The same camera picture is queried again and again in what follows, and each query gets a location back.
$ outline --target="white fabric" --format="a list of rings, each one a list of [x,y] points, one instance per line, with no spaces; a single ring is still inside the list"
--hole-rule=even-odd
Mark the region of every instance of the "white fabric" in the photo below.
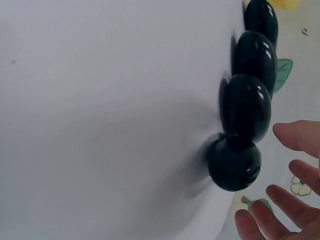
[[[221,131],[241,1],[2,0],[0,16],[0,239],[213,239],[233,194],[195,153]]]

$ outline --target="yellow object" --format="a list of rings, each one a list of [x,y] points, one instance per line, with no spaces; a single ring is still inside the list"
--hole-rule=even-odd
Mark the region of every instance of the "yellow object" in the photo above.
[[[295,9],[301,0],[268,0],[271,4],[280,6],[285,10],[291,11]]]

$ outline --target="hand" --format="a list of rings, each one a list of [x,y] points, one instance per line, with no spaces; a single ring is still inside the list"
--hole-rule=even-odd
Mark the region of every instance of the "hand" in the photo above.
[[[301,120],[278,123],[273,126],[273,132],[285,147],[304,151],[319,159],[320,122]],[[293,160],[289,169],[320,195],[320,172],[317,167]],[[242,240],[320,240],[320,209],[305,204],[276,185],[269,186],[266,193],[302,231],[290,232],[265,204],[257,201],[251,206],[252,214],[246,210],[239,210],[235,214],[236,227]]]

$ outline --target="dark green bead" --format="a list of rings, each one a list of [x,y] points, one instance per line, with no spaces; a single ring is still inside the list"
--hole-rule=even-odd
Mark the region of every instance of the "dark green bead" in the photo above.
[[[225,89],[220,115],[227,135],[257,142],[265,136],[270,125],[269,93],[258,78],[234,75]]]
[[[266,0],[251,0],[244,13],[244,25],[246,30],[263,34],[277,47],[278,19],[275,10]]]
[[[261,169],[259,149],[239,136],[213,142],[205,151],[204,158],[213,182],[229,192],[249,187]]]
[[[234,74],[257,77],[272,98],[278,71],[274,47],[261,33],[245,31],[234,50]]]

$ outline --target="leaf pattern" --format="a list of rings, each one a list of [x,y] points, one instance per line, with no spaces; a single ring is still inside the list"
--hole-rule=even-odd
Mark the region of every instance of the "leaf pattern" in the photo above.
[[[256,201],[260,201],[260,202],[263,202],[272,212],[274,211],[271,207],[271,204],[269,203],[268,200],[264,199],[264,198],[261,198],[261,199],[258,199],[258,200],[255,200],[255,201],[251,201],[249,198],[247,198],[246,196],[243,196],[241,198],[241,202],[243,204],[247,204],[248,205],[248,211],[251,212],[251,205],[256,202]]]
[[[278,92],[287,81],[294,63],[291,59],[279,59],[274,93]]]

